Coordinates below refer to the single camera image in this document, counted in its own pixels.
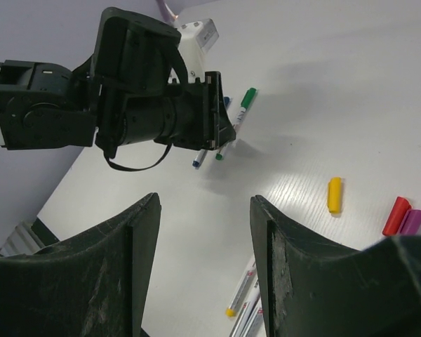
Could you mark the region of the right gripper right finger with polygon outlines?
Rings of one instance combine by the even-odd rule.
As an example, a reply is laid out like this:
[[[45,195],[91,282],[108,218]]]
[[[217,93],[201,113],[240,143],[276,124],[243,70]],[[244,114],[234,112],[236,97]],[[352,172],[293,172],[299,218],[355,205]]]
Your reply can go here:
[[[421,336],[421,235],[357,251],[250,201],[268,336]]]

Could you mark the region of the green pen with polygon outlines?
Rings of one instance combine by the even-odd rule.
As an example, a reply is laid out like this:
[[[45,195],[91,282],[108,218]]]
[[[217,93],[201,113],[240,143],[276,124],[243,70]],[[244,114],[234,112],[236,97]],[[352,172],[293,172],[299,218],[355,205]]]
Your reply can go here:
[[[238,113],[236,115],[236,118],[233,123],[234,130],[236,134],[238,134],[239,129],[241,128],[241,125],[246,117],[246,114],[252,105],[252,102],[254,101],[254,98],[256,97],[258,93],[258,90],[256,88],[249,88],[245,96],[243,97],[243,100],[241,101]],[[226,145],[224,145],[220,150],[218,150],[217,154],[215,155],[215,159],[218,161],[222,161],[225,158],[226,152],[228,149],[236,142],[236,140],[232,140],[228,142]]]

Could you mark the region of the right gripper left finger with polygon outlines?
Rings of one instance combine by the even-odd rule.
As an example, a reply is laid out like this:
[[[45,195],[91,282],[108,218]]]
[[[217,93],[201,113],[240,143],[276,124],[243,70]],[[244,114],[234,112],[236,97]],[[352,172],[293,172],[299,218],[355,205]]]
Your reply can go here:
[[[0,254],[0,336],[144,336],[157,193],[32,255]]]

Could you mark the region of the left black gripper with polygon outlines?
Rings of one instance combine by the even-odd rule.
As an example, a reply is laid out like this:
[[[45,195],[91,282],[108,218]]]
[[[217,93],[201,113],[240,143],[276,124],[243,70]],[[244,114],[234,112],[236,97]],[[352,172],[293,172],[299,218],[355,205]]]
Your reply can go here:
[[[221,73],[206,72],[182,91],[169,84],[165,95],[127,101],[122,143],[153,140],[189,150],[216,150],[236,139],[223,99]]]

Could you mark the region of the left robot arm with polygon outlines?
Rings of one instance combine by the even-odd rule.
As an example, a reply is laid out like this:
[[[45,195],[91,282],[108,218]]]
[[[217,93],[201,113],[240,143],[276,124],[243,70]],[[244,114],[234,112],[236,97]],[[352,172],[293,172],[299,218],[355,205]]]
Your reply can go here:
[[[216,150],[233,141],[219,72],[188,69],[180,31],[115,7],[102,12],[93,54],[75,70],[0,62],[0,147],[98,146],[108,165],[122,145]]]

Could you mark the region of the blue pen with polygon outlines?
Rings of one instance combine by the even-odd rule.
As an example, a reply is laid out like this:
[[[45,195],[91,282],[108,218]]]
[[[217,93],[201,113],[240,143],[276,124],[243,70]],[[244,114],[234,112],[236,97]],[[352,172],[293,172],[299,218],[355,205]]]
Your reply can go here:
[[[231,101],[232,101],[232,99],[229,96],[224,97],[224,104],[225,104],[226,108],[228,108],[230,106]],[[192,161],[192,167],[194,169],[198,169],[202,165],[204,159],[206,158],[207,153],[208,153],[207,150],[200,150],[197,153],[195,159]]]

